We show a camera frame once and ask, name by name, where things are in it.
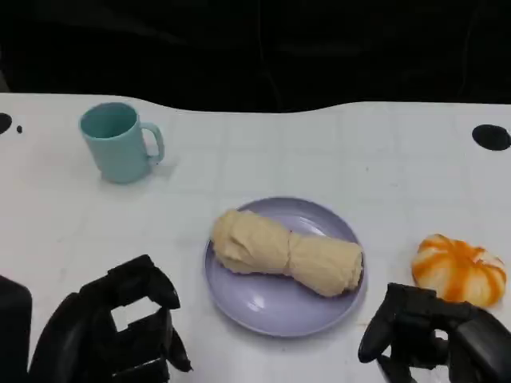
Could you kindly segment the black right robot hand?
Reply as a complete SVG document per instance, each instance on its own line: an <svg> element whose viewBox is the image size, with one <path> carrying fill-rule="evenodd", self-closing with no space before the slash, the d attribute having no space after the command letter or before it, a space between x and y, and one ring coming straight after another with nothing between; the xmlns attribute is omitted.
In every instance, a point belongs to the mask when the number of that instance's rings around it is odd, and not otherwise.
<svg viewBox="0 0 511 383"><path fill-rule="evenodd" d="M447 367L452 382L508 382L510 332L468 302L390 283L362 336L358 359L376 361L388 382L412 382L413 368L439 365Z"/></svg>

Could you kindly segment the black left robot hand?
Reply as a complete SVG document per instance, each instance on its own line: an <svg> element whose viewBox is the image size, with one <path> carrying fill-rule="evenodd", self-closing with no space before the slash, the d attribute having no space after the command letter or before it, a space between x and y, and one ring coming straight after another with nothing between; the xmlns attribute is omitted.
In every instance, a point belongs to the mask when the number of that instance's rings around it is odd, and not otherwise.
<svg viewBox="0 0 511 383"><path fill-rule="evenodd" d="M113 311L142 298L158 309L119 330ZM109 270L69 294L45 325L35 347L31 382L167 382L169 369L192 364L172 324L176 289L148 255Z"/></svg>

